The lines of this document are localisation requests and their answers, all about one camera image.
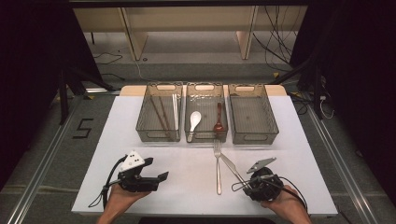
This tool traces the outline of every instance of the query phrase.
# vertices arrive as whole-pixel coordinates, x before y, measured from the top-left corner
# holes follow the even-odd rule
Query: plastic spoon
[[[190,128],[189,137],[187,138],[187,142],[191,142],[192,141],[192,135],[193,135],[194,129],[199,124],[199,122],[201,121],[201,117],[202,116],[201,116],[201,113],[199,111],[192,112],[192,114],[190,116],[191,128]]]

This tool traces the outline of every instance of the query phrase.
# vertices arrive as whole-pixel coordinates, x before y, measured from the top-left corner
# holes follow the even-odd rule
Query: hand
[[[149,192],[130,192],[124,190],[120,185],[111,187],[110,197],[103,214],[97,220],[97,224],[112,223],[117,217],[122,215],[137,200],[150,194]]]
[[[297,194],[297,190],[292,189],[289,185],[285,185],[285,189]],[[276,199],[271,202],[262,201],[261,205],[273,210],[278,216],[292,223],[312,223],[300,201],[284,190],[280,191]]]

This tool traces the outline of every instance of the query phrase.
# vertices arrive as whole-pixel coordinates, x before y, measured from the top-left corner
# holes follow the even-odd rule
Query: wooden spoon
[[[213,127],[213,131],[215,132],[224,131],[224,127],[221,124],[221,108],[221,103],[218,103],[218,122],[215,124],[215,127]]]

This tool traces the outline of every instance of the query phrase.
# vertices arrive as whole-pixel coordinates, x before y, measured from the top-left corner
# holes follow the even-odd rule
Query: transparent plastic bin
[[[271,145],[279,129],[264,84],[230,84],[230,122],[235,145]]]
[[[182,96],[182,82],[150,82],[147,85],[136,123],[142,142],[180,141]]]
[[[214,131],[218,122],[218,104],[220,103],[220,123],[222,131]],[[199,111],[202,115],[200,123],[191,130],[190,117],[192,112]],[[186,94],[186,114],[185,133],[189,142],[189,135],[192,135],[190,143],[213,143],[214,139],[225,142],[228,132],[227,111],[224,100],[224,90],[222,83],[188,83]]]

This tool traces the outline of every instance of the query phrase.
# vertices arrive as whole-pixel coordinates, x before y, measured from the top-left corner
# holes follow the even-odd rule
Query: metal fork
[[[218,195],[221,194],[221,179],[220,179],[220,166],[219,166],[219,158],[221,156],[221,146],[220,140],[215,139],[213,142],[213,152],[216,157],[216,165],[217,165],[217,174],[218,174]]]

